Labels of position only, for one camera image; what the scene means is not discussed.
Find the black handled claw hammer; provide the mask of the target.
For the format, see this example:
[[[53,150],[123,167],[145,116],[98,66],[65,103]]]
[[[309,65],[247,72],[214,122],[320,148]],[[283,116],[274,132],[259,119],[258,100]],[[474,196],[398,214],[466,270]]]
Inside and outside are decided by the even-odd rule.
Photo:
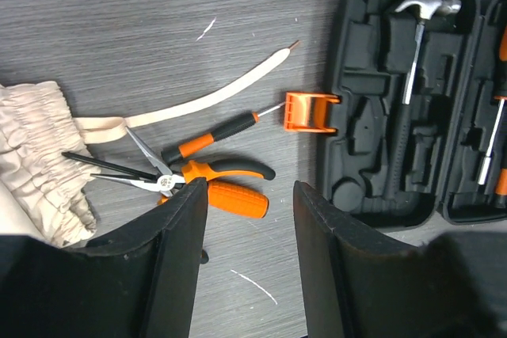
[[[384,187],[384,199],[394,199],[400,188],[402,167],[410,129],[410,102],[426,23],[435,15],[446,16],[457,14],[461,10],[461,7],[461,0],[403,0],[394,9],[395,13],[401,13],[406,9],[415,8],[414,17],[417,20],[417,24],[414,33],[414,57],[404,82],[401,104],[391,139],[391,152]]]

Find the orange black slim screwdriver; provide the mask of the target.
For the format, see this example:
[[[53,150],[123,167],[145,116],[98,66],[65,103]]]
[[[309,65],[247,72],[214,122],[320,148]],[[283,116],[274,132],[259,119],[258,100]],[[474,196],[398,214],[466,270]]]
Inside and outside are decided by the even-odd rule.
[[[284,105],[285,102],[283,101],[259,112],[244,112],[220,124],[219,126],[213,128],[201,136],[187,140],[177,146],[172,146],[164,149],[162,151],[162,158],[164,161],[170,164],[176,161],[180,161],[184,158],[188,158],[199,150],[202,150],[203,148],[210,146],[215,142],[228,139],[231,136],[252,127],[259,121],[262,116],[269,114],[270,112],[274,112]]]

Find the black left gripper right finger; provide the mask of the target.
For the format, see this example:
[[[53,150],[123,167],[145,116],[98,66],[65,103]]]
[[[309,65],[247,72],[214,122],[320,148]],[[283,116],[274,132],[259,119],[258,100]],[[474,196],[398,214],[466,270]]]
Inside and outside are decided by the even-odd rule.
[[[300,181],[293,213],[308,336],[505,336],[504,233],[447,232],[416,247]]]

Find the orange small tool piece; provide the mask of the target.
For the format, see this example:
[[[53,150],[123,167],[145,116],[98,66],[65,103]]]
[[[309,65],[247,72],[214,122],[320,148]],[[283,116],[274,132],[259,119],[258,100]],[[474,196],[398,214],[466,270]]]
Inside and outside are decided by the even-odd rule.
[[[334,133],[335,127],[328,123],[328,116],[338,96],[324,93],[286,92],[284,106],[284,129],[289,132]]]

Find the black plastic tool case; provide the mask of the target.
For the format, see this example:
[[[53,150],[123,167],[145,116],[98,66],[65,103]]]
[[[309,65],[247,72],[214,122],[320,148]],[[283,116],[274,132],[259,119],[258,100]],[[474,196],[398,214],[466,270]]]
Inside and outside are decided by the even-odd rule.
[[[376,228],[506,217],[506,0],[340,0],[317,187]]]

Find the black handled large screwdriver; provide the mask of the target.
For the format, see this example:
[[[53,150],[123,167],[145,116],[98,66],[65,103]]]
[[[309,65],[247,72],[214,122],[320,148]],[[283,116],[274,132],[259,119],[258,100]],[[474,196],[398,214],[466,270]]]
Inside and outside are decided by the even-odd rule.
[[[478,175],[478,184],[486,183],[490,165],[493,159],[494,147],[499,134],[500,124],[503,117],[503,110],[506,103],[506,28],[501,36],[498,48],[498,60],[496,64],[496,77],[494,81],[493,99],[497,101],[497,114],[495,116],[493,130],[490,134],[486,153],[482,159]],[[496,208],[506,207],[506,154],[502,158],[501,170],[494,189],[494,206]]]

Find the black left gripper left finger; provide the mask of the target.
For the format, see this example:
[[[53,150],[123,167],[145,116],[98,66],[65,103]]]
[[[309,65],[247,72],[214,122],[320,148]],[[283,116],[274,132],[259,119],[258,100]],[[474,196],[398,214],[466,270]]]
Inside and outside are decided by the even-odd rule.
[[[186,337],[207,214],[195,180],[83,248],[2,236],[2,336]]]

